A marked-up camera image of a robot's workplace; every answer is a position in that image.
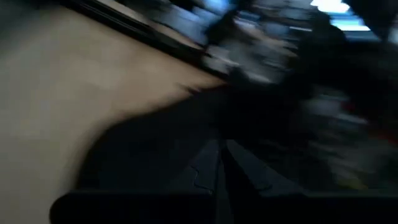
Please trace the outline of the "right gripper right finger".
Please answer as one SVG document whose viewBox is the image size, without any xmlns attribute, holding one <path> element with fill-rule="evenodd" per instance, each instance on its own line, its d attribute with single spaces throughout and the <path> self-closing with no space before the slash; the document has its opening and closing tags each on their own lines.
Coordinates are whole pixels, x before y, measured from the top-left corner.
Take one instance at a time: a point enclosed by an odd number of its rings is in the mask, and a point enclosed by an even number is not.
<svg viewBox="0 0 398 224">
<path fill-rule="evenodd" d="M 242 168 L 244 175 L 262 197 L 305 193 L 302 187 L 277 173 L 237 142 L 227 140 L 226 145 L 232 157 L 238 163 L 239 168 Z"/>
</svg>

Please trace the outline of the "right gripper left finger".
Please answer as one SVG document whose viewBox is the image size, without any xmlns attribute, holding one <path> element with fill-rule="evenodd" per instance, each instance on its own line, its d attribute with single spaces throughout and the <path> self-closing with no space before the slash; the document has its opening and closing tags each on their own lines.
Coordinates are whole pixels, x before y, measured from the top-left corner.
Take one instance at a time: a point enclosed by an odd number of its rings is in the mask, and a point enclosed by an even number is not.
<svg viewBox="0 0 398 224">
<path fill-rule="evenodd" d="M 218 141 L 208 141 L 189 165 L 169 183 L 171 192 L 213 195 L 218 179 L 220 148 Z"/>
</svg>

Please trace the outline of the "black backpack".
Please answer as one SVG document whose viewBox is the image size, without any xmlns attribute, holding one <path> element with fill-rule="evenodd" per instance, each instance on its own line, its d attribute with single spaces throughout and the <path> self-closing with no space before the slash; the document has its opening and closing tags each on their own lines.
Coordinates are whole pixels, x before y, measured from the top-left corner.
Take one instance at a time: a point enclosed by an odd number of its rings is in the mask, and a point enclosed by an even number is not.
<svg viewBox="0 0 398 224">
<path fill-rule="evenodd" d="M 301 146 L 296 113 L 303 99 L 279 86 L 220 85 L 110 124 L 91 143 L 78 189 L 150 191 L 166 185 L 208 144 L 234 140 L 246 149 Z"/>
</svg>

